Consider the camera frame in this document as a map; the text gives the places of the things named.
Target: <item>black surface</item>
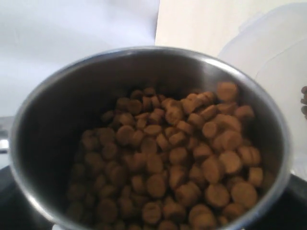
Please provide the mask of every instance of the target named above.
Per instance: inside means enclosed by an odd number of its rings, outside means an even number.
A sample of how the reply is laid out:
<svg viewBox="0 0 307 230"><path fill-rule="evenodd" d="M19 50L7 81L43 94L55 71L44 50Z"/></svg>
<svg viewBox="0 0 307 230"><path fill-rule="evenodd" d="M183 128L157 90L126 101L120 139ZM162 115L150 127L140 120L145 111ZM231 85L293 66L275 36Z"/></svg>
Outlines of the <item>black surface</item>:
<svg viewBox="0 0 307 230"><path fill-rule="evenodd" d="M0 230L50 230L52 223L28 203L12 179L0 170ZM306 230L307 183L292 176L287 190L271 210L247 230Z"/></svg>

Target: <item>metal bowl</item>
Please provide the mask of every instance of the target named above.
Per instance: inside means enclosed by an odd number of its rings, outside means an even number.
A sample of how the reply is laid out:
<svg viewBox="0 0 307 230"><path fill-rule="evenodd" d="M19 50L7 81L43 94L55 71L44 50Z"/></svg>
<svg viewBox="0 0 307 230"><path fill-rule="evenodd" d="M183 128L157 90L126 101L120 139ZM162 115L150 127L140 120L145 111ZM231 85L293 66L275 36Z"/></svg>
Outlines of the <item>metal bowl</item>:
<svg viewBox="0 0 307 230"><path fill-rule="evenodd" d="M221 229L241 229L256 221L285 189L292 159L287 125L272 98L251 78L213 57L168 47L114 50L76 62L42 82L24 101L10 136L12 172L31 204L66 229L87 229L65 215L65 190L83 130L97 127L116 98L148 86L169 96L195 88L215 91L233 81L241 103L256 114L251 139L261 150L264 183L256 206Z"/></svg>

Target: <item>white surface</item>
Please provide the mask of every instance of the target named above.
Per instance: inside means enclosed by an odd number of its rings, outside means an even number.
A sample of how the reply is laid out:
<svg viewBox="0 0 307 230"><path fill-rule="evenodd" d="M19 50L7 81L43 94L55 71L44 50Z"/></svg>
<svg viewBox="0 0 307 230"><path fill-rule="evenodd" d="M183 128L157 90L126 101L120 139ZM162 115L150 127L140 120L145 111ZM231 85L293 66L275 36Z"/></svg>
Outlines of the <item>white surface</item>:
<svg viewBox="0 0 307 230"><path fill-rule="evenodd" d="M158 7L159 0L1 0L0 117L71 62L154 45Z"/></svg>
<svg viewBox="0 0 307 230"><path fill-rule="evenodd" d="M156 45L217 56L254 16L306 0L160 0Z"/></svg>
<svg viewBox="0 0 307 230"><path fill-rule="evenodd" d="M307 3L264 15L230 41L219 58L254 78L277 102L294 144L294 173L307 180L307 120L301 88L307 85Z"/></svg>

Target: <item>stainless steel bowl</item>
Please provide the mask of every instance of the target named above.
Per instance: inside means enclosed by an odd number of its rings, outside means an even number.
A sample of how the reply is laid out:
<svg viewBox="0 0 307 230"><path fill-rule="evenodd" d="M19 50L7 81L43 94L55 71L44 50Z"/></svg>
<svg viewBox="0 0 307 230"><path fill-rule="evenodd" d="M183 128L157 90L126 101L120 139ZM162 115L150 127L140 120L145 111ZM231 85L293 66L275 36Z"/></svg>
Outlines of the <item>stainless steel bowl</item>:
<svg viewBox="0 0 307 230"><path fill-rule="evenodd" d="M10 136L12 172L31 204L66 229L86 229L65 217L65 190L78 139L100 125L101 113L135 88L153 86L180 97L195 88L215 91L234 81L241 103L253 106L251 138L263 158L264 183L257 205L223 229L256 221L285 189L292 159L287 125L272 98L251 78L213 57L168 47L114 50L76 62L50 76L24 101Z"/></svg>

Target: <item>bowl rim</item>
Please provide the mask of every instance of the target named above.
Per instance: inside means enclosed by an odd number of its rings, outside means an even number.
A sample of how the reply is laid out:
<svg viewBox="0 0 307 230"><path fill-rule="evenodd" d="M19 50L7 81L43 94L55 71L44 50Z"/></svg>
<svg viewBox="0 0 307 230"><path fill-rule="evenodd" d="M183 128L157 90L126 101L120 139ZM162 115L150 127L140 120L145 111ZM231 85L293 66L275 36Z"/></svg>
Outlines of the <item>bowl rim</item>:
<svg viewBox="0 0 307 230"><path fill-rule="evenodd" d="M18 186L21 188L27 200L32 204L32 206L35 207L36 210L38 210L40 214L42 214L45 218L47 218L49 221L55 224L63 226L64 228L67 229L89 230L89 228L84 227L81 224L70 220L60 211L52 208L47 202L45 202L45 200L40 198L39 191L35 190L33 184L31 183L30 178L24 177L23 172L21 170L22 164L20 162L20 159L18 158L18 149L17 149L19 128L23 123L23 116L26 113L29 105L37 97L39 97L40 94L45 89L51 87L53 84L61 80L66 75L69 75L70 73L75 72L80 68L83 68L87 65L96 62L101 62L113 58L131 56L136 53L142 53L142 52L144 53L158 52L161 54L166 53L168 55L176 55L209 63L229 73L234 77L234 79L238 80L239 82L247 84L251 88L257 89L257 91L259 91L262 94L262 98L265 99L268 106L274 111L274 116L278 124L280 125L281 136L283 138L283 159L279 169L279 173L274 183L268 190L268 192L259 200L259 202L251 210L246 212L238 219L230 222L228 225L223 226L219 229L221 230L242 229L248 226L250 223L259 219L269 210L269 208L281 196L290 178L290 170L293 160L292 142L291 142L290 132L287 123L283 117L283 114L281 113L280 109L278 108L274 100L259 84L257 84L252 78L250 78L248 75L244 74L243 72L239 71L235 67L226 64L225 62L215 57L211 57L203 53L181 49L181 48L166 47L166 46L137 46L137 47L113 49L83 58L68 66L63 67L62 69L50 75L27 96L27 98L24 100L21 107L17 111L17 114L14 118L12 131L11 134L9 135L10 136L9 160L10 160L11 171L15 181L17 182Z"/></svg>

